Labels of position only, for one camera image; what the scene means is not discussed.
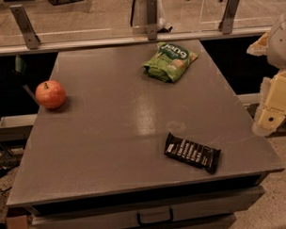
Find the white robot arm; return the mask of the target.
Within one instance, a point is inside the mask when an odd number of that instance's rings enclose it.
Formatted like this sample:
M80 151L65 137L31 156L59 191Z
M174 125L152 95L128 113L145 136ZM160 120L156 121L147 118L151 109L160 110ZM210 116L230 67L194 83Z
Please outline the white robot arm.
M260 86L260 105L257 107L252 130L254 134L273 134L286 118L286 10L270 31L250 44L246 52L266 56L267 63L278 68L272 77L265 77Z

